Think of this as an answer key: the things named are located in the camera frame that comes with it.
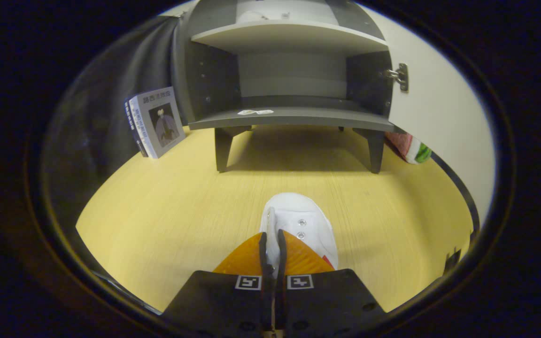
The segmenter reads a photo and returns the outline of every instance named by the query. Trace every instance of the gray cabinet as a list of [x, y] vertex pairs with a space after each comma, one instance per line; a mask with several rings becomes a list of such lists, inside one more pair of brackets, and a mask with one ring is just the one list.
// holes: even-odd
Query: gray cabinet
[[200, 0], [175, 29], [171, 68], [189, 128], [219, 129], [219, 171], [230, 139], [253, 124], [355, 128], [374, 173], [383, 132], [402, 132], [388, 121], [388, 43], [354, 2]]

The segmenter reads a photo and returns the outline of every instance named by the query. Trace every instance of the cabinet leg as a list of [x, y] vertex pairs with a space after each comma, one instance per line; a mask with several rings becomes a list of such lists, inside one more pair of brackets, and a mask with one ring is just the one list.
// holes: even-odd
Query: cabinet leg
[[252, 126], [226, 127], [214, 129], [214, 143], [216, 147], [216, 170], [219, 173], [227, 171], [227, 162], [231, 150], [232, 138], [245, 131], [252, 130]]
[[354, 128], [354, 131], [367, 139], [371, 158], [371, 172], [378, 174], [381, 171], [381, 160], [383, 158], [384, 132], [359, 128]]

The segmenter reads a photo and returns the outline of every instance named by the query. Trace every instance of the black fabric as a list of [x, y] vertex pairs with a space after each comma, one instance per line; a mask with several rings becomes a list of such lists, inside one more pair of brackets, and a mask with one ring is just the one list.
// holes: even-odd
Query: black fabric
[[48, 126], [41, 154], [45, 199], [87, 265], [105, 273], [75, 225], [107, 178], [139, 152], [124, 101], [171, 85], [176, 17], [153, 17], [101, 52], [66, 91]]

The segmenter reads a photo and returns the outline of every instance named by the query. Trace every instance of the door hinge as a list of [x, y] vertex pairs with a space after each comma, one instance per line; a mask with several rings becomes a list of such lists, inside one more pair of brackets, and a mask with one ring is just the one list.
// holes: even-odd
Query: door hinge
[[397, 70], [385, 70], [382, 75], [399, 83], [402, 92], [408, 92], [408, 66], [405, 63], [401, 63]]

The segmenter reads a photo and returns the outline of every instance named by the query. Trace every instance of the book spine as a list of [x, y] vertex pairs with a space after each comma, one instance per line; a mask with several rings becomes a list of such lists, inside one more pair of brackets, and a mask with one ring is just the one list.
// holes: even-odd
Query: book spine
[[133, 134], [133, 139], [135, 140], [135, 143], [137, 143], [137, 147], [139, 147], [139, 151], [141, 152], [143, 157], [147, 157], [146, 148], [143, 146], [143, 143], [141, 143], [139, 133], [137, 132], [137, 128], [135, 127], [135, 122], [133, 121], [133, 114], [131, 114], [131, 109], [129, 108], [128, 100], [124, 102], [124, 111], [126, 113], [126, 118], [129, 120], [129, 126], [131, 127], [131, 133]]
[[157, 158], [152, 142], [147, 136], [147, 130], [143, 124], [143, 118], [141, 117], [141, 111], [139, 109], [139, 102], [137, 101], [137, 96], [129, 100], [129, 107], [131, 107], [131, 115], [133, 115], [133, 121], [135, 122], [135, 128], [137, 128], [137, 133], [139, 133], [139, 138], [141, 143], [146, 148], [147, 155], [150, 158]]

